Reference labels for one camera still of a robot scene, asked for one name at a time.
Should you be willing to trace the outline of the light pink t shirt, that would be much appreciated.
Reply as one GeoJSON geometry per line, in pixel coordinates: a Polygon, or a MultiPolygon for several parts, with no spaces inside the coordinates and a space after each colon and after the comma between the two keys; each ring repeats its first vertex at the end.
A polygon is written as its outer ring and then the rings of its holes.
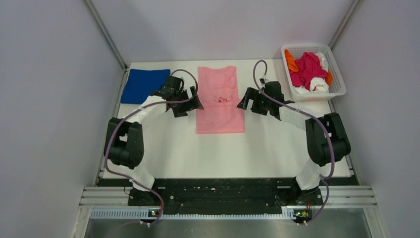
{"type": "Polygon", "coordinates": [[[197,134],[243,133],[244,112],[237,108],[237,71],[234,66],[198,68],[198,96],[203,106],[196,111],[197,134]]]}

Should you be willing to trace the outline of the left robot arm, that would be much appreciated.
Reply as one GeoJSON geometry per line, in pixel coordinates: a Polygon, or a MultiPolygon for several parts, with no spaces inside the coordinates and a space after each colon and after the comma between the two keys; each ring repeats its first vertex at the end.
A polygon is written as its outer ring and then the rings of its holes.
{"type": "Polygon", "coordinates": [[[140,190],[140,199],[147,205],[163,198],[153,188],[155,179],[142,164],[145,155],[143,129],[157,117],[173,111],[174,117],[184,117],[195,109],[203,109],[198,97],[198,81],[189,90],[183,78],[168,76],[159,90],[153,91],[137,109],[123,118],[108,122],[104,150],[105,170],[128,179],[140,190]]]}

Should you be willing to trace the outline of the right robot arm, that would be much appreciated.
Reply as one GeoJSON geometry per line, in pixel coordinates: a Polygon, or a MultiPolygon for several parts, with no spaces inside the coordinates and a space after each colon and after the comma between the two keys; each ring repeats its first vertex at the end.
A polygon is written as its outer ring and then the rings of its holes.
{"type": "Polygon", "coordinates": [[[285,100],[279,82],[264,83],[262,88],[249,87],[237,108],[251,111],[294,125],[306,134],[308,159],[293,178],[288,202],[304,204],[313,196],[321,181],[330,179],[336,162],[351,151],[351,145],[341,117],[337,113],[317,115],[285,100]]]}

